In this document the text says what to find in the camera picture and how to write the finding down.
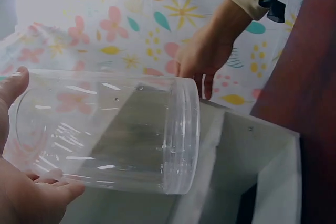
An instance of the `teal leaf print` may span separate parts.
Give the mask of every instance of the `teal leaf print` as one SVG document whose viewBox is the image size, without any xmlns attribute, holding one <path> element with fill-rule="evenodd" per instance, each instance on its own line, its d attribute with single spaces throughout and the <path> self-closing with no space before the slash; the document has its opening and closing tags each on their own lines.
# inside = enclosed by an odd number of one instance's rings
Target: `teal leaf print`
<svg viewBox="0 0 336 224">
<path fill-rule="evenodd" d="M 131 28 L 134 31 L 140 31 L 140 27 L 139 27 L 138 23 L 134 19 L 129 18 L 129 17 L 127 17 L 127 19 L 128 19 L 128 23 L 130 24 Z"/>
<path fill-rule="evenodd" d="M 168 31 L 171 31 L 170 30 L 170 26 L 169 26 L 169 23 L 168 23 L 168 20 L 166 19 L 166 17 L 160 13 L 160 12 L 155 12 L 154 13 L 154 18 L 155 18 L 155 21 L 160 25 L 162 26 L 163 28 L 166 28 Z"/>
<path fill-rule="evenodd" d="M 238 56 L 238 48 L 234 47 L 232 50 L 232 53 L 230 57 L 228 58 L 226 65 L 232 68 L 242 68 L 244 65 L 241 62 L 239 56 Z"/>
<path fill-rule="evenodd" d="M 245 31 L 252 34 L 263 34 L 266 31 L 266 28 L 262 23 L 252 21 L 251 24 L 246 27 Z"/>
</svg>

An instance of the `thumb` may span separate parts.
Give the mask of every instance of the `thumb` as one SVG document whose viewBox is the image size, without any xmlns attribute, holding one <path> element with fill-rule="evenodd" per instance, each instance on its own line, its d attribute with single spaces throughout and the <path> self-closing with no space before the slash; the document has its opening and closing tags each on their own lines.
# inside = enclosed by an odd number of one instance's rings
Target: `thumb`
<svg viewBox="0 0 336 224">
<path fill-rule="evenodd" d="M 11 107 L 16 98 L 27 89 L 28 84 L 29 73 L 25 67 L 19 67 L 16 73 L 0 82 L 1 113 L 3 113 L 3 109 L 8 110 Z"/>
</svg>

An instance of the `pink leaf print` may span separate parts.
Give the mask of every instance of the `pink leaf print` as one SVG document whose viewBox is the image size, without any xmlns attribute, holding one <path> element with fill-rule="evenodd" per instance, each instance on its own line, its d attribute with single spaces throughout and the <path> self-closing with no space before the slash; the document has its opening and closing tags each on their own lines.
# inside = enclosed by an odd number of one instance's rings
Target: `pink leaf print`
<svg viewBox="0 0 336 224">
<path fill-rule="evenodd" d="M 60 93 L 57 95 L 57 100 L 61 105 L 57 106 L 57 112 L 71 112 L 78 109 L 83 114 L 90 114 L 92 107 L 84 100 L 88 97 L 87 94 L 74 94 L 74 93 Z"/>
<path fill-rule="evenodd" d="M 71 46 L 77 45 L 80 41 L 83 41 L 85 44 L 90 43 L 90 38 L 87 34 L 83 33 L 84 31 L 84 20 L 81 16 L 75 17 L 75 27 L 70 27 L 68 29 L 68 34 L 73 38 Z"/>
<path fill-rule="evenodd" d="M 31 61 L 32 63 L 39 63 L 40 60 L 38 56 L 44 52 L 43 48 L 37 48 L 31 51 L 28 48 L 24 48 L 21 50 L 22 56 L 18 58 L 18 61 Z"/>
<path fill-rule="evenodd" d="M 180 46 L 176 43 L 170 42 L 164 45 L 165 52 L 172 58 L 175 58 Z M 175 60 L 170 60 L 164 67 L 167 73 L 175 74 Z"/>
<path fill-rule="evenodd" d="M 1 74 L 9 74 L 9 73 L 13 72 L 13 70 L 14 70 L 14 66 L 13 66 L 13 64 L 11 64 L 11 65 L 9 65 L 7 68 L 5 68 L 5 69 L 1 72 Z"/>
<path fill-rule="evenodd" d="M 253 91 L 252 91 L 252 96 L 253 96 L 255 99 L 258 99 L 258 97 L 260 96 L 261 91 L 262 91 L 262 89 L 253 89 Z"/>
<path fill-rule="evenodd" d="M 154 68 L 143 68 L 143 73 L 148 74 L 150 76 L 162 76 L 163 73 L 154 69 Z"/>
<path fill-rule="evenodd" d="M 127 30 L 119 26 L 121 22 L 121 12 L 116 6 L 110 6 L 109 18 L 110 19 L 102 20 L 99 24 L 102 29 L 108 31 L 106 40 L 108 42 L 113 42 L 116 39 L 117 34 L 122 38 L 127 39 L 129 36 Z"/>
</svg>

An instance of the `hand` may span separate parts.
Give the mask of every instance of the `hand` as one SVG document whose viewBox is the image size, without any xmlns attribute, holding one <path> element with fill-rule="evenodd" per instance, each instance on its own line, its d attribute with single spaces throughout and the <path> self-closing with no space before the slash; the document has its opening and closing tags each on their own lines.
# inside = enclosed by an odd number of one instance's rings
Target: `hand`
<svg viewBox="0 0 336 224">
<path fill-rule="evenodd" d="M 234 41 L 251 21 L 250 16 L 233 1 L 224 0 L 212 20 L 177 52 L 176 76 L 193 78 L 200 98 L 204 79 L 204 94 L 209 100 L 216 72 L 226 63 Z"/>
<path fill-rule="evenodd" d="M 26 90 L 28 82 L 25 67 L 0 82 L 0 154 L 8 137 L 8 108 Z M 0 155 L 0 223 L 60 223 L 67 205 L 84 189 L 83 185 L 25 174 Z"/>
</svg>

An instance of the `white floral tablecloth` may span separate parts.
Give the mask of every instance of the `white floral tablecloth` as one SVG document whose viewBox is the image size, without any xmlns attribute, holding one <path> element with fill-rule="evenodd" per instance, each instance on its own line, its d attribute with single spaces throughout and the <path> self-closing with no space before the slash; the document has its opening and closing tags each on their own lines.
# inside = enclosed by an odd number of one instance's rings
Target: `white floral tablecloth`
<svg viewBox="0 0 336 224">
<path fill-rule="evenodd" d="M 17 0 L 17 32 L 0 44 L 0 75 L 18 66 L 174 74 L 176 51 L 222 0 Z M 250 113 L 272 73 L 303 0 L 286 4 L 284 24 L 264 17 L 236 40 L 218 71 L 212 101 Z M 7 155 L 22 167 L 33 155 L 11 131 Z"/>
</svg>

